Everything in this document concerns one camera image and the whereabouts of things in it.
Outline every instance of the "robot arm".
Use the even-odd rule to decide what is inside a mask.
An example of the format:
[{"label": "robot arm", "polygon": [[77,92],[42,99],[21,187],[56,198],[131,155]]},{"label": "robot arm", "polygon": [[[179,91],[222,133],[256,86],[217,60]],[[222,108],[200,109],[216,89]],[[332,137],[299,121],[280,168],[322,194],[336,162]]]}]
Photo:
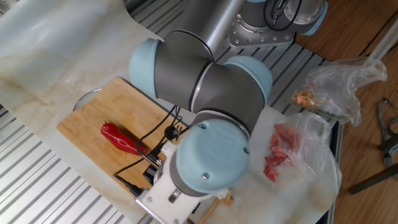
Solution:
[{"label": "robot arm", "polygon": [[182,223],[201,200],[224,197],[248,168],[248,141],[267,104],[272,75],[252,57],[234,56],[224,65],[214,59],[242,4],[242,18],[251,21],[245,5],[258,3],[192,0],[164,42],[145,40],[130,61],[136,87],[197,114],[178,146],[168,142],[162,148],[162,175],[136,200],[158,222]]}]

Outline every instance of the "clear plastic bag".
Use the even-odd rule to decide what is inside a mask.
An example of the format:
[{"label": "clear plastic bag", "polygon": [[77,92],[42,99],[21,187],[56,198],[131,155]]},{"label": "clear plastic bag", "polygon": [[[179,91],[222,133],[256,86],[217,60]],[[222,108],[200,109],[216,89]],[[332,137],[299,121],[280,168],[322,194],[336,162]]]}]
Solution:
[{"label": "clear plastic bag", "polygon": [[339,119],[361,123],[361,106],[355,91],[376,81],[386,81],[386,67],[380,60],[354,58],[314,68],[305,80],[305,88],[296,91],[294,103]]},{"label": "clear plastic bag", "polygon": [[281,164],[298,169],[307,181],[330,169],[337,169],[334,173],[340,174],[329,148],[330,132],[331,124],[313,113],[295,114],[276,124],[270,147],[272,157],[266,157],[265,175],[275,181]]}]

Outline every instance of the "black cable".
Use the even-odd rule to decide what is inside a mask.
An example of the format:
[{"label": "black cable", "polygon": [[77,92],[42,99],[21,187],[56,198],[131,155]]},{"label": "black cable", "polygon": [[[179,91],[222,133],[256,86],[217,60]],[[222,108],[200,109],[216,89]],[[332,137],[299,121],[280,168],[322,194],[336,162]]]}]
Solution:
[{"label": "black cable", "polygon": [[121,172],[125,171],[126,169],[128,169],[128,168],[130,168],[130,167],[133,167],[133,166],[135,166],[135,165],[137,165],[138,163],[140,163],[140,162],[143,161],[143,160],[144,160],[144,159],[139,159],[138,161],[136,161],[136,162],[134,162],[134,163],[132,163],[132,164],[126,166],[126,167],[123,167],[122,169],[120,169],[120,170],[118,170],[116,173],[114,173],[113,175],[114,175],[114,176],[115,176],[115,175],[118,175],[118,174],[120,174]]},{"label": "black cable", "polygon": [[300,1],[298,2],[297,10],[296,10],[296,12],[295,12],[295,14],[294,14],[292,20],[289,22],[289,24],[287,24],[287,25],[286,25],[285,27],[283,27],[283,28],[275,28],[275,27],[272,27],[271,24],[268,22],[267,16],[266,16],[266,12],[267,12],[266,9],[267,9],[267,5],[268,5],[268,2],[269,2],[269,1],[266,1],[265,5],[264,5],[264,9],[263,9],[263,11],[262,11],[262,15],[263,15],[263,17],[264,17],[264,22],[266,23],[266,25],[267,25],[271,30],[274,30],[274,31],[283,31],[283,30],[288,29],[288,28],[293,24],[294,20],[296,19],[297,15],[299,14],[299,10],[300,10],[302,1],[303,1],[303,0],[300,0]]},{"label": "black cable", "polygon": [[[173,108],[167,113],[167,115],[163,118],[163,120],[157,125],[155,126],[151,131],[149,131],[147,134],[145,134],[143,137],[141,137],[138,142],[136,142],[136,150],[137,152],[144,157],[144,153],[139,149],[139,146],[142,146],[142,141],[148,137],[149,135],[151,135],[156,129],[158,129],[166,120],[167,118],[173,113],[174,109],[176,106],[173,106]],[[134,196],[138,197],[140,196],[140,194],[142,193],[142,189],[140,187],[138,187],[135,184],[132,184],[128,181],[126,181],[125,179],[123,179],[122,177],[119,176],[119,174],[123,171],[125,171],[126,169],[133,167],[135,165],[137,165],[138,163],[142,162],[144,159],[139,159],[138,161],[123,167],[122,169],[118,170],[116,173],[113,174],[113,177],[118,179],[120,182],[124,183],[124,185],[130,190],[130,192],[132,194],[134,194]]]},{"label": "black cable", "polygon": [[139,149],[139,146],[142,146],[142,141],[148,137],[149,135],[151,135],[154,131],[156,131],[156,129],[158,129],[166,120],[167,118],[173,113],[173,111],[175,110],[177,106],[173,106],[173,108],[169,111],[169,113],[167,113],[167,115],[163,118],[163,120],[157,124],[157,126],[155,126],[151,131],[149,131],[146,135],[144,135],[142,138],[140,138],[137,142],[136,142],[136,149],[137,152],[139,154],[141,154],[142,156],[144,156],[144,153]]}]

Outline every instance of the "bolt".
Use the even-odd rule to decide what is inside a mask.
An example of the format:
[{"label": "bolt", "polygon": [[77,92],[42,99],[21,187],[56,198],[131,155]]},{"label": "bolt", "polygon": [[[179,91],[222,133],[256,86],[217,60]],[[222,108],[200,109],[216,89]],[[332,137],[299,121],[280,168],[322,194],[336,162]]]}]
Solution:
[{"label": "bolt", "polygon": [[208,173],[204,173],[202,176],[205,180],[208,180],[210,178],[210,175]]}]

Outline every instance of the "metal grating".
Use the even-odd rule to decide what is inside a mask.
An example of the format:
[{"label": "metal grating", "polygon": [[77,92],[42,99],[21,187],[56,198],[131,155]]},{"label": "metal grating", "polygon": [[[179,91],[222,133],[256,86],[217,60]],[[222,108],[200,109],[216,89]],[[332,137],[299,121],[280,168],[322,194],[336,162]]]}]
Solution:
[{"label": "metal grating", "polygon": [[[165,37],[187,2],[148,0],[131,16]],[[253,56],[270,68],[274,82],[268,104],[287,116],[303,111],[289,101],[308,71],[328,63],[298,44],[235,50],[228,39],[215,53],[216,62],[234,55]],[[5,108],[0,109],[0,164],[0,223],[130,223]],[[325,219],[333,223],[333,215]]]}]

